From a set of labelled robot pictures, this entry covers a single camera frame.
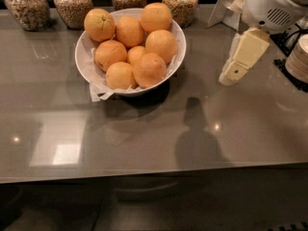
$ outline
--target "bowl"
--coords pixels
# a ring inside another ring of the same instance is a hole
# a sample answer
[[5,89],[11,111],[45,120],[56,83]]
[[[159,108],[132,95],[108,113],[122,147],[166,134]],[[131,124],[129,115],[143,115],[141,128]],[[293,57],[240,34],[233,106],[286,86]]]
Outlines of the bowl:
[[[115,23],[123,15],[131,15],[140,19],[142,9],[126,9],[121,11],[112,12]],[[168,80],[180,67],[186,54],[186,38],[181,27],[172,20],[172,25],[169,29],[176,37],[178,43],[178,53],[172,59],[172,62],[167,65],[167,76],[160,83],[147,89],[137,87],[135,90],[111,90],[107,87],[105,73],[95,64],[93,53],[99,42],[92,40],[87,35],[86,31],[79,37],[75,48],[75,62],[80,74],[90,83],[90,94],[92,100],[99,99],[106,100],[113,94],[123,96],[138,96],[150,90],[156,89],[163,82]]]

